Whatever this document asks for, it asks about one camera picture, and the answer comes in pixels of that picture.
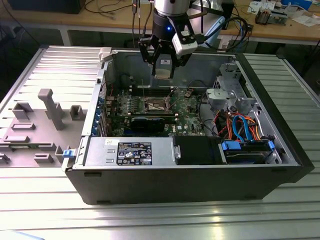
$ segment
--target cable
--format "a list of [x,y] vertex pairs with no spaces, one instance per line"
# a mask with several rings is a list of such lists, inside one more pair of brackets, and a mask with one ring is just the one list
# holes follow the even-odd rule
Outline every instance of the cable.
[[132,17],[132,41],[133,41],[133,48],[135,49],[136,48],[136,44],[135,44],[135,17],[136,17],[136,14],[134,13],[133,14],[133,17]]
[[146,35],[146,31],[147,31],[147,24],[148,24],[148,21],[150,19],[150,16],[151,16],[151,13],[152,13],[152,3],[150,2],[150,11],[149,11],[149,14],[145,20],[145,24],[143,26],[143,30],[142,30],[142,37],[144,38],[145,35]]
[[[95,1],[95,0],[90,0],[90,1],[88,1],[88,2],[84,5],[84,9],[87,10],[88,12],[90,12],[90,13],[93,13],[93,14],[108,14],[108,13],[112,13],[112,12],[115,12],[115,11],[118,11],[118,10],[121,10],[121,9],[128,8],[128,7],[131,7],[131,6],[132,6],[132,4],[130,4],[130,5],[122,6],[122,7],[119,7],[119,8],[117,8],[117,9],[110,10],[110,11],[103,11],[103,10],[100,10],[100,11],[92,11],[92,10],[88,9],[88,5],[89,5],[90,3],[92,3],[93,1]],[[116,4],[103,5],[103,6],[101,6],[101,9],[104,8],[104,7],[112,6],[112,5],[116,5]]]
[[209,5],[209,9],[211,9],[211,2],[209,0],[206,0],[206,3]]
[[237,9],[236,5],[234,5],[234,7],[233,7],[233,8],[235,9],[236,14],[234,14],[234,13],[232,13],[232,14],[233,14],[233,15],[236,15],[236,16],[238,16],[238,17],[240,18],[240,14],[239,14],[239,11],[238,11],[238,9]]
[[258,125],[255,126],[255,132],[256,132],[256,137],[258,138],[258,140],[261,140],[261,138],[259,136],[259,132],[258,132]]
[[1,0],[1,1],[2,1],[3,7],[4,7],[5,10],[7,11],[7,13],[10,15],[10,17],[11,17],[13,20],[15,20],[16,23],[19,24],[20,27],[22,27],[22,28],[25,30],[25,32],[36,42],[36,44],[38,44],[38,45],[40,46],[40,43],[39,43],[39,42],[30,34],[30,32],[29,32],[24,26],[22,26],[22,24],[11,14],[11,12],[10,12],[10,11],[8,10],[8,8],[6,7],[4,0]]
[[20,40],[19,40],[19,42],[18,42],[18,51],[19,51],[19,54],[20,54],[20,55],[21,55],[21,53],[20,53],[20,43],[21,43],[21,41],[22,41],[22,37],[24,36],[25,32],[26,32],[26,30],[23,30],[23,33],[21,34]]
[[[200,0],[201,12],[204,12],[204,2]],[[204,16],[201,16],[201,33],[204,34]]]
[[140,15],[140,0],[138,0],[138,5],[139,5],[139,8],[138,8],[138,17],[139,17],[139,39],[141,37],[141,15]]
[[212,129],[210,129],[210,127],[208,127],[207,125],[205,125],[205,122],[202,121],[202,119],[201,119],[200,108],[201,108],[202,100],[204,99],[205,95],[206,95],[206,93],[204,93],[204,94],[202,95],[201,100],[200,100],[200,104],[199,104],[199,108],[198,108],[198,117],[199,117],[200,122],[203,124],[203,126],[204,126],[206,129],[208,129],[208,130],[212,133],[212,135],[217,135]]
[[249,141],[251,141],[251,140],[252,140],[252,136],[251,136],[251,134],[250,134],[250,132],[249,132],[248,123],[247,123],[247,121],[246,121],[246,119],[245,119],[244,116],[236,115],[236,116],[233,118],[233,120],[232,120],[232,129],[233,129],[234,134],[235,134],[242,142],[244,142],[244,139],[237,133],[236,121],[237,121],[238,118],[242,119],[243,125],[244,125],[244,132],[245,132],[246,138],[247,138]]
[[202,80],[200,80],[200,79],[192,80],[191,82],[189,82],[187,88],[190,88],[190,85],[191,85],[192,83],[194,83],[194,82],[200,82],[200,83],[202,83],[207,89],[210,88],[210,87],[207,86],[207,84],[205,84],[204,81],[202,81]]
[[312,66],[314,57],[316,57],[318,55],[319,51],[316,52],[316,50],[317,50],[317,47],[319,46],[319,44],[320,44],[320,39],[317,42],[317,44],[315,45],[313,51],[311,51],[309,59],[306,61],[306,63],[302,67],[302,70],[301,70],[302,77],[308,72],[309,68]]
[[227,50],[230,50],[232,48],[235,48],[236,46],[238,46],[239,44],[241,44],[243,42],[243,40],[245,39],[247,33],[248,33],[248,24],[247,24],[247,21],[244,20],[242,17],[238,17],[238,16],[235,16],[235,17],[231,17],[229,19],[227,19],[226,21],[224,21],[222,24],[220,24],[213,32],[211,32],[208,36],[205,37],[206,40],[208,40],[209,38],[211,38],[214,34],[216,34],[219,29],[221,29],[223,26],[225,26],[228,22],[231,22],[231,21],[235,21],[235,20],[240,20],[241,22],[243,22],[243,29],[244,29],[244,34],[243,36],[241,37],[240,41],[230,47],[227,47],[227,48],[216,48],[214,46],[211,46],[209,43],[205,42],[205,44],[209,47],[209,48],[212,48],[212,49],[215,49],[217,51],[227,51]]

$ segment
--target desk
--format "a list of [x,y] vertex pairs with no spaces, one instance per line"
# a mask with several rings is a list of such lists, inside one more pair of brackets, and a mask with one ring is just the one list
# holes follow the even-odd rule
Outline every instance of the desk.
[[[302,44],[302,45],[316,45],[320,39],[320,27],[314,25],[306,27],[291,19],[288,19],[286,25],[255,24],[255,15],[245,14],[250,3],[250,0],[235,0],[236,5],[239,6],[240,16],[248,20],[249,24],[253,24],[251,41],[269,42],[269,43],[284,43],[284,44]],[[100,5],[116,3],[115,0],[100,0]],[[114,9],[122,7],[131,3],[131,0],[124,0],[117,4],[117,7],[110,6],[105,9]],[[89,9],[97,10],[96,4],[92,3]],[[320,7],[312,6],[311,11],[319,11]],[[79,14],[65,14],[53,12],[36,12],[36,11],[16,11],[10,10],[12,15],[21,22],[25,27],[41,28],[41,29],[57,29],[61,33],[64,45],[72,45],[69,37],[70,30],[78,31],[93,31],[93,32],[112,32],[112,33],[131,33],[132,25],[132,10],[127,7],[116,11],[114,14],[115,20],[109,17],[102,16],[97,13],[91,13],[83,9]],[[144,25],[146,17],[149,12],[149,5],[142,4],[141,6],[141,26]],[[18,24],[10,17],[10,15],[2,7],[0,8],[0,21],[3,26],[16,27]],[[138,33],[138,20],[135,21],[135,33]],[[147,24],[147,34],[151,33],[152,29],[152,15]],[[220,32],[219,39],[222,42],[228,42],[235,39],[238,34],[234,24],[230,24],[227,30]]]

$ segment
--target black cable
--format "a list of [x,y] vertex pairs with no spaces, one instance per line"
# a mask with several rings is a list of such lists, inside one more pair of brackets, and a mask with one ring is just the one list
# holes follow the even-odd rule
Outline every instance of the black cable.
[[302,70],[301,70],[302,77],[308,72],[308,70],[310,69],[310,67],[313,64],[314,58],[320,53],[320,50],[316,51],[319,44],[320,44],[320,39],[317,42],[317,44],[315,45],[313,51],[311,52],[309,59],[306,61],[306,63],[302,67]]
[[[203,0],[200,0],[201,5],[201,13],[204,12],[204,2]],[[201,16],[201,33],[204,34],[204,16]]]
[[191,85],[192,83],[194,83],[194,82],[200,82],[200,83],[202,83],[207,89],[210,88],[209,86],[207,86],[207,84],[205,84],[204,81],[202,81],[202,80],[200,80],[200,79],[192,80],[191,82],[189,82],[187,88],[190,88],[190,85]]
[[149,19],[150,19],[151,13],[152,13],[152,3],[150,3],[150,11],[149,11],[148,16],[146,17],[145,24],[144,24],[144,26],[143,26],[143,30],[142,30],[142,37],[143,37],[143,38],[144,38],[145,35],[146,35],[147,24],[148,24],[148,21],[149,21]]
[[209,9],[211,9],[211,2],[209,0],[206,0],[206,3],[209,5]]
[[1,1],[2,1],[3,7],[4,7],[5,10],[7,11],[7,13],[10,15],[10,17],[11,17],[13,20],[15,20],[16,23],[19,24],[20,27],[22,27],[22,28],[25,30],[25,32],[36,42],[36,44],[38,44],[38,45],[40,46],[40,43],[39,43],[39,42],[30,34],[30,32],[29,32],[24,26],[22,26],[22,24],[11,14],[11,12],[10,12],[10,11],[8,10],[8,8],[6,7],[4,0],[1,0]]
[[244,50],[243,50],[244,53],[246,52],[247,47],[248,47],[248,45],[249,45],[251,34],[252,34],[252,32],[249,32],[249,35],[248,35],[248,38],[247,38],[247,42],[245,43],[245,48],[244,48]]
[[139,39],[141,37],[141,16],[140,16],[140,0],[138,0],[138,17],[139,17]]
[[133,14],[132,17],[132,40],[133,40],[133,48],[136,48],[136,44],[135,44],[135,18],[136,18],[136,14]]
[[204,126],[206,129],[208,129],[208,130],[212,133],[212,135],[217,135],[210,127],[208,127],[208,126],[205,124],[205,122],[208,121],[209,119],[207,119],[207,120],[205,120],[205,121],[203,121],[203,120],[201,119],[200,109],[201,109],[202,100],[204,99],[205,95],[206,95],[206,92],[204,92],[204,94],[202,95],[201,100],[200,100],[200,104],[199,104],[199,107],[198,107],[198,117],[199,117],[200,122],[203,124],[203,126]]
[[[115,11],[118,11],[118,10],[121,10],[121,9],[128,8],[128,7],[132,6],[132,4],[130,4],[130,5],[122,6],[122,7],[119,7],[117,9],[110,10],[110,11],[103,11],[103,10],[101,10],[101,11],[92,11],[92,10],[88,9],[88,5],[90,3],[92,3],[93,1],[95,1],[95,0],[90,0],[84,5],[84,9],[87,10],[88,12],[90,12],[90,13],[93,13],[93,14],[108,14],[108,13],[112,13],[112,12],[115,12]],[[103,5],[101,8],[109,6],[109,5],[111,6],[112,4]]]
[[243,36],[241,37],[241,39],[239,40],[238,43],[236,43],[236,44],[233,43],[234,45],[232,45],[232,46],[230,46],[230,47],[227,47],[227,48],[216,48],[216,47],[214,47],[214,46],[211,46],[211,45],[210,45],[209,43],[207,43],[207,42],[205,42],[205,44],[206,44],[209,48],[215,49],[215,50],[217,50],[217,51],[227,51],[227,50],[233,49],[233,48],[235,48],[236,46],[238,46],[239,44],[241,44],[241,43],[244,41],[244,39],[245,39],[245,37],[246,37],[246,35],[247,35],[247,33],[248,33],[248,24],[247,24],[247,21],[246,21],[246,20],[244,20],[242,17],[238,17],[238,16],[236,16],[236,17],[231,17],[231,18],[227,19],[227,20],[224,21],[220,26],[218,26],[217,29],[215,29],[212,33],[210,33],[210,34],[209,34],[208,36],[206,36],[205,38],[206,38],[206,40],[208,40],[208,39],[211,38],[214,34],[216,34],[220,28],[222,28],[223,26],[225,26],[228,22],[231,22],[231,21],[234,21],[234,20],[240,20],[241,22],[243,22],[243,27],[242,27],[242,29],[244,29],[244,34],[243,34]]
[[239,11],[238,11],[237,7],[236,7],[236,6],[234,6],[233,8],[235,9],[236,14],[234,14],[234,13],[232,13],[232,14],[233,14],[233,15],[236,15],[236,16],[238,16],[238,17],[240,17],[240,14],[239,14]]

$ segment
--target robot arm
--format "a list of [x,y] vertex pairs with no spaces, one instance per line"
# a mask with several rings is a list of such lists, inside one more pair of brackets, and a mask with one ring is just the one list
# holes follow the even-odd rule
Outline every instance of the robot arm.
[[[152,75],[156,75],[156,63],[160,54],[171,56],[170,78],[175,68],[184,66],[197,49],[196,35],[191,26],[187,11],[190,0],[155,0],[152,35],[140,39],[138,45],[144,62],[152,65]],[[148,47],[154,53],[148,53]]]
[[[198,45],[205,43],[206,46],[214,48],[206,41],[212,41],[216,38],[217,34],[219,34],[218,31],[230,21],[243,22],[241,28],[244,31],[240,41],[230,48],[239,45],[246,37],[248,24],[240,16],[231,17],[228,20],[225,20],[223,16],[214,19],[210,18],[209,22],[213,25],[210,27],[209,32],[205,33],[205,36],[202,32],[195,34],[190,19],[194,21],[195,18],[206,15],[207,12],[203,11],[204,7],[209,12],[218,13],[218,15],[222,15],[223,10],[222,8],[213,9],[212,6],[214,4],[212,0],[206,0],[204,4],[203,0],[193,0],[192,2],[193,4],[191,5],[191,0],[154,0],[152,35],[151,37],[140,39],[138,43],[143,61],[152,65],[152,76],[156,75],[156,63],[160,54],[167,54],[172,59],[169,76],[172,79],[175,68],[185,66]],[[189,8],[198,10],[200,13],[189,16],[187,14]],[[148,52],[148,47],[150,46],[154,48],[152,55]]]

